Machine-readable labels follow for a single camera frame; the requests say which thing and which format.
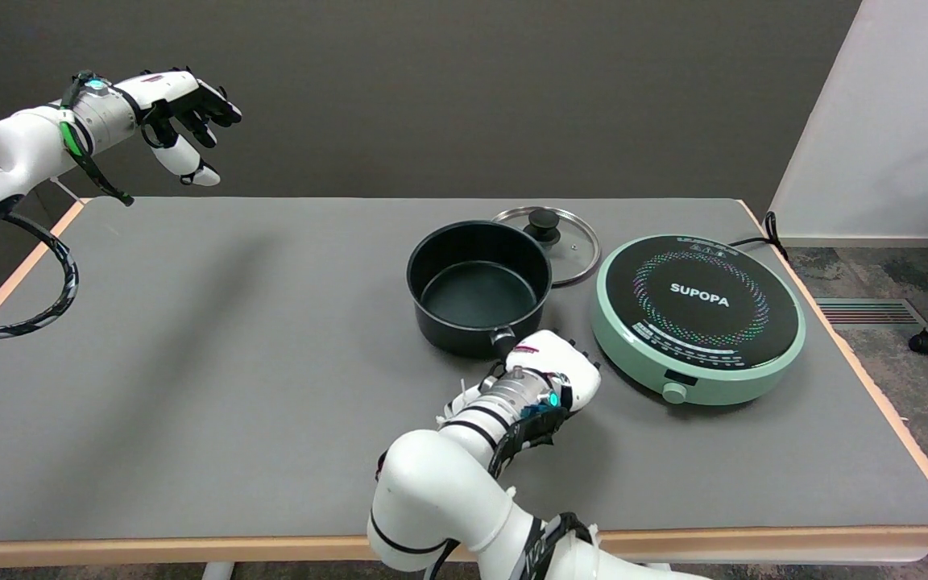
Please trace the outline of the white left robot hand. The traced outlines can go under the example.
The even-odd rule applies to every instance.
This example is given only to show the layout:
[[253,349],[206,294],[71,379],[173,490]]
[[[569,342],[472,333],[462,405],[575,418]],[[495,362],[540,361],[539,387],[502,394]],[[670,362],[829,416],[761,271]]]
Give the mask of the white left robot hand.
[[113,85],[129,100],[143,141],[155,158],[185,186],[220,184],[217,169],[207,163],[198,148],[184,138],[171,122],[180,122],[203,147],[218,142],[211,125],[231,127],[242,121],[242,111],[222,87],[214,88],[188,69],[145,71]]

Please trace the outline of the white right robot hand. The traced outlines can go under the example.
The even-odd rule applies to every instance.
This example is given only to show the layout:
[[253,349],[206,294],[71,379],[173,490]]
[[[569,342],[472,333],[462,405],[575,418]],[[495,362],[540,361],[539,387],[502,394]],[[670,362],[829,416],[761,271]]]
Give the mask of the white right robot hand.
[[537,405],[577,412],[589,404],[601,383],[598,363],[575,349],[570,339],[548,329],[522,339],[501,367],[457,394],[436,423],[495,415],[508,427]]

